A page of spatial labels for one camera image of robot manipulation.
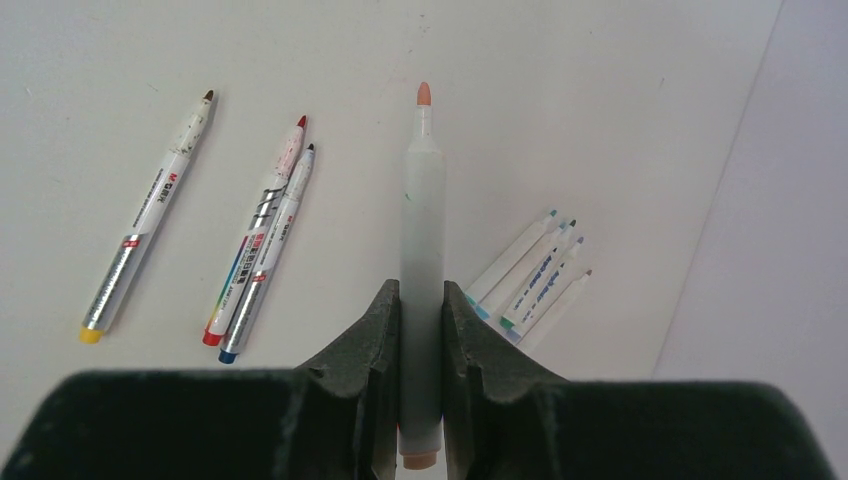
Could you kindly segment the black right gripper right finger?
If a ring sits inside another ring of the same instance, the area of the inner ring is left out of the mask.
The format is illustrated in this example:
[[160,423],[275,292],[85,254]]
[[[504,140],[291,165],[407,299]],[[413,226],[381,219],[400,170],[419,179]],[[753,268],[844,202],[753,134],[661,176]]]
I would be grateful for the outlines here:
[[800,410],[760,382],[570,381],[444,286],[451,479],[831,479]]

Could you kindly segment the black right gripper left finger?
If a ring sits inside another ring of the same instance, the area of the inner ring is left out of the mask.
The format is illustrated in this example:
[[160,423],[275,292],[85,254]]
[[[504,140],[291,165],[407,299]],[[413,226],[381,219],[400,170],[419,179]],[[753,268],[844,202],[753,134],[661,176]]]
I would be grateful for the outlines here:
[[399,284],[292,369],[86,371],[41,403],[5,479],[392,479]]

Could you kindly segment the white brown capped marker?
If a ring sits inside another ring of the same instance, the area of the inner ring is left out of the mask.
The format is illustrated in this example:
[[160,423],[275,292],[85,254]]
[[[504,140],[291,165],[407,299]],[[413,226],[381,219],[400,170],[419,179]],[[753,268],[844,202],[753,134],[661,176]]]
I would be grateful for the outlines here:
[[576,301],[586,283],[591,278],[592,272],[593,270],[589,269],[579,278],[568,284],[518,343],[518,349],[520,351],[529,354],[547,336],[550,330],[564,318],[567,310]]

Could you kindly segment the white blue capped marker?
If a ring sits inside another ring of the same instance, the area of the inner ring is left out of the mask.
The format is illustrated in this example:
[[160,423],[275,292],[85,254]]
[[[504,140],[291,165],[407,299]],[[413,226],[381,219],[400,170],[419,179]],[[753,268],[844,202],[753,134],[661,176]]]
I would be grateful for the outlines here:
[[536,242],[548,231],[549,224],[557,217],[558,210],[551,209],[533,221],[497,259],[464,290],[472,306],[478,305],[521,260]]

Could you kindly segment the white red marker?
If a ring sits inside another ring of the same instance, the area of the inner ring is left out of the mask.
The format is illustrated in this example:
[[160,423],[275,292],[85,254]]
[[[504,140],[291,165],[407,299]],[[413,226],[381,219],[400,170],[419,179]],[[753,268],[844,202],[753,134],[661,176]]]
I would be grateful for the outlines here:
[[259,255],[301,152],[307,122],[308,116],[302,115],[289,133],[275,166],[261,182],[261,193],[254,213],[204,329],[202,343],[206,346],[218,346],[229,328],[232,315],[245,289],[247,277]]

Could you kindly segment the plain white marker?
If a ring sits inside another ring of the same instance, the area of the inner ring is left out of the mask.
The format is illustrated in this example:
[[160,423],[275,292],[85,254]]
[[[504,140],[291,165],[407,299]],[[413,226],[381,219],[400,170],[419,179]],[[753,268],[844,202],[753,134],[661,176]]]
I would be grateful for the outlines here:
[[433,138],[428,83],[416,94],[402,158],[399,453],[407,470],[436,464],[442,445],[441,311],[447,162]]

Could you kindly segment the white yellow marker pen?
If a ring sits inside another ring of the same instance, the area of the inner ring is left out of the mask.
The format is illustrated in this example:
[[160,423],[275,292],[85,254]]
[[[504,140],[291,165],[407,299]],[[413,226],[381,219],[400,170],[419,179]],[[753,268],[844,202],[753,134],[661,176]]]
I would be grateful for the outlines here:
[[98,343],[117,317],[174,192],[183,181],[193,151],[204,134],[214,98],[215,92],[207,91],[197,108],[177,130],[130,230],[119,242],[111,265],[82,321],[79,334],[82,343]]

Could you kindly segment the white green marker pen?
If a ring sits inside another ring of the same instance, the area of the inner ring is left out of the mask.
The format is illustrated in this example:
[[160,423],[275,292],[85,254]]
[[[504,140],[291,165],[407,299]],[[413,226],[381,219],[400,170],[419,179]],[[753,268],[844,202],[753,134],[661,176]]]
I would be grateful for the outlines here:
[[540,255],[532,262],[531,269],[519,284],[519,288],[510,297],[506,308],[498,318],[498,325],[504,330],[511,330],[516,319],[520,317],[529,305],[529,298],[541,288],[543,280],[550,274],[554,263],[562,256],[562,250],[568,245],[577,220],[568,225],[562,224],[555,231],[555,236],[548,241]]

